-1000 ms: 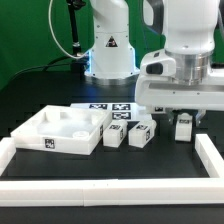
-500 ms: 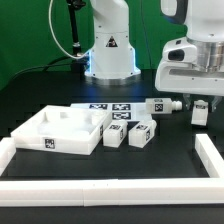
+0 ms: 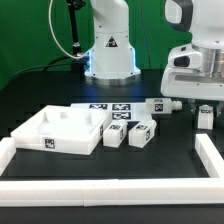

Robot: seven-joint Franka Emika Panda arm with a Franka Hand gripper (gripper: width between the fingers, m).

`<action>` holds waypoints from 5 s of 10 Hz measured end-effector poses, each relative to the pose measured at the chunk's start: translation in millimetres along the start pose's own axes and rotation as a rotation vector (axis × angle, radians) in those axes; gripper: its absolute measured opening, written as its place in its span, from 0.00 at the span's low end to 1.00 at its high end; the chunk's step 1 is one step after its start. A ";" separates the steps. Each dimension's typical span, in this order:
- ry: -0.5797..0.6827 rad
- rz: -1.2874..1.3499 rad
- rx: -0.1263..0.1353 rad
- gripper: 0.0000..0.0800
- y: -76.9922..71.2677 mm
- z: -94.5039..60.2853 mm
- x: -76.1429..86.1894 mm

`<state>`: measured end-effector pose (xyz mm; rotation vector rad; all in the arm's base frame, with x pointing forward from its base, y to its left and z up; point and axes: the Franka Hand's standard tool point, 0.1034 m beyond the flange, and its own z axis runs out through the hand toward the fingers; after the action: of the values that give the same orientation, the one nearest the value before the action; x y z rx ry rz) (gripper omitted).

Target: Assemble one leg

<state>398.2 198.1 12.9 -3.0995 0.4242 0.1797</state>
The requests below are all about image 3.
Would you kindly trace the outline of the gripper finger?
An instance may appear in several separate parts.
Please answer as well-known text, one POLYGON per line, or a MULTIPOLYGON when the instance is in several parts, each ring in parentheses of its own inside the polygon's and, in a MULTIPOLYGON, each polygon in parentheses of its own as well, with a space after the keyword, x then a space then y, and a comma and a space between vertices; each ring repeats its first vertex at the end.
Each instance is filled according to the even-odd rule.
POLYGON ((191 110, 191 113, 193 115, 195 115, 195 112, 196 112, 196 103, 195 103, 195 99, 188 99, 188 104, 190 106, 190 110, 191 110))
POLYGON ((224 110, 224 101, 220 101, 219 104, 216 106, 216 117, 219 117, 224 110))

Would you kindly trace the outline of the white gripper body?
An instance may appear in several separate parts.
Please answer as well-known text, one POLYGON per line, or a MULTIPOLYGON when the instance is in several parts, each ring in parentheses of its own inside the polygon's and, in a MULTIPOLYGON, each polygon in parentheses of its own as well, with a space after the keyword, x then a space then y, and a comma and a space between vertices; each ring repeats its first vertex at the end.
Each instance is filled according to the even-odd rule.
POLYGON ((164 96, 224 101, 224 49, 173 48, 161 81, 164 96))

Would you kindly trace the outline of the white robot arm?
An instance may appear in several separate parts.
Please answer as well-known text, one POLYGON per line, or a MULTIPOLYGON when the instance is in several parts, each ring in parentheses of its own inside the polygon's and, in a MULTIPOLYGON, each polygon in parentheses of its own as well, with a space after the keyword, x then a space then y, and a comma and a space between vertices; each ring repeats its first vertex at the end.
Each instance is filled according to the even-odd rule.
MULTIPOLYGON (((110 85, 137 75, 126 2, 90 1, 95 41, 86 76, 110 85)), ((216 101, 217 110, 224 110, 224 0, 165 0, 165 19, 174 30, 191 33, 192 40, 170 51, 161 93, 216 101)))

